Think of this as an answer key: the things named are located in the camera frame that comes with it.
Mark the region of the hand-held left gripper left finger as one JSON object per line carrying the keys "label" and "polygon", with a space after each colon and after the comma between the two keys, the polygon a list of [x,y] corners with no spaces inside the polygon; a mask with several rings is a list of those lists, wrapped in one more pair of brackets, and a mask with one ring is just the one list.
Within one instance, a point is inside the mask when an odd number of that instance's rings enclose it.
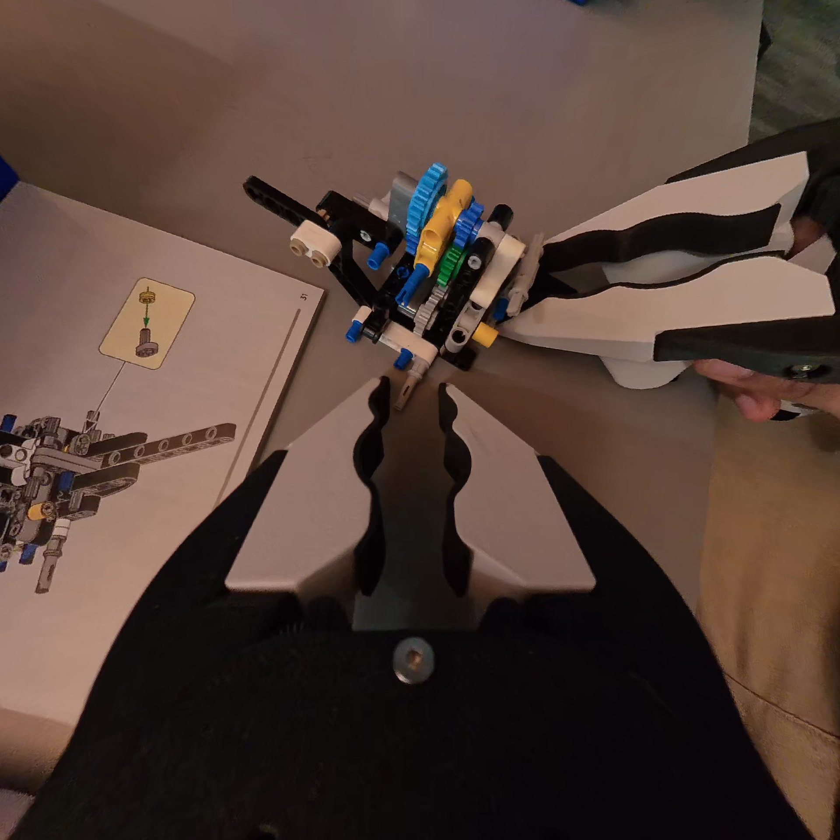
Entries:
{"label": "hand-held left gripper left finger", "polygon": [[375,377],[294,439],[227,574],[231,592],[332,598],[347,616],[382,574],[384,457],[391,381]]}

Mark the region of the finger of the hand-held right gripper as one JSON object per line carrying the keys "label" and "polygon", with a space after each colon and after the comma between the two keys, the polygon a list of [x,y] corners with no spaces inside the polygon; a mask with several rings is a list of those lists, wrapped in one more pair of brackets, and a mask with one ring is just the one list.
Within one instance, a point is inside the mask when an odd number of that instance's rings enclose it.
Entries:
{"label": "finger of the hand-held right gripper", "polygon": [[535,347],[592,355],[621,387],[657,389],[693,362],[656,362],[660,333],[832,315],[825,274],[757,256],[663,286],[618,284],[581,297],[547,297],[509,317],[500,334]]}
{"label": "finger of the hand-held right gripper", "polygon": [[798,152],[660,185],[556,235],[540,269],[597,265],[609,284],[662,286],[729,258],[785,255],[808,181]]}

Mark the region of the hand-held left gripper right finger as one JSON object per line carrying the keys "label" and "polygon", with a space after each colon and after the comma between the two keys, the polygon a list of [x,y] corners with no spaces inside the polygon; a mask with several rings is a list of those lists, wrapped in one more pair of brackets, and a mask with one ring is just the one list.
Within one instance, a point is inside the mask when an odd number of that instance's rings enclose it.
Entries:
{"label": "hand-held left gripper right finger", "polygon": [[588,593],[595,577],[536,450],[455,385],[438,388],[444,576],[475,614],[498,599]]}

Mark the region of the multicoloured lego gear model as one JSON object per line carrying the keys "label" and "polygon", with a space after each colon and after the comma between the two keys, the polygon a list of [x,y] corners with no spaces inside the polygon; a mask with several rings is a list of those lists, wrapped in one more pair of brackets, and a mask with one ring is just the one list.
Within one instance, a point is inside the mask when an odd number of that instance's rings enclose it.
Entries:
{"label": "multicoloured lego gear model", "polygon": [[437,359],[467,371],[497,325],[532,302],[573,297],[558,271],[540,266],[543,238],[530,244],[508,232],[512,210],[489,218],[465,180],[448,185],[432,164],[415,179],[398,172],[382,199],[349,199],[330,191],[309,208],[256,176],[243,184],[254,203],[294,227],[290,250],[326,269],[359,306],[345,338],[395,353],[405,380],[400,411]]}

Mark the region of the lego instruction booklet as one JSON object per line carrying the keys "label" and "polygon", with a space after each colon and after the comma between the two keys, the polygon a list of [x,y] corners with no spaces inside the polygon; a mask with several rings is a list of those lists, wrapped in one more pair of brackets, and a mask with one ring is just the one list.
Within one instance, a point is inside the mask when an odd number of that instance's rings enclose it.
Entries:
{"label": "lego instruction booklet", "polygon": [[2,710],[69,729],[249,472],[323,291],[23,182],[1,246]]}

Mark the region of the person's right hand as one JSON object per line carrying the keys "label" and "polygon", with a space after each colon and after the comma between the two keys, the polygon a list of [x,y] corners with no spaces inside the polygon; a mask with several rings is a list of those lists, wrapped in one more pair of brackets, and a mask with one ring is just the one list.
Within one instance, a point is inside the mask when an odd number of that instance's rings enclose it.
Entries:
{"label": "person's right hand", "polygon": [[697,360],[694,370],[716,384],[751,422],[771,420],[783,403],[799,404],[839,418],[839,385],[788,380],[742,368],[723,360]]}

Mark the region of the person's tan pants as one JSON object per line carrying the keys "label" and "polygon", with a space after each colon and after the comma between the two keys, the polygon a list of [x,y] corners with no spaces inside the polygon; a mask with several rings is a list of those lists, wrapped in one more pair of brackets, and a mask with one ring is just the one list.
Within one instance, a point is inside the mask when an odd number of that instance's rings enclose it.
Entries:
{"label": "person's tan pants", "polygon": [[838,418],[720,396],[700,623],[750,738],[815,838],[838,838]]}

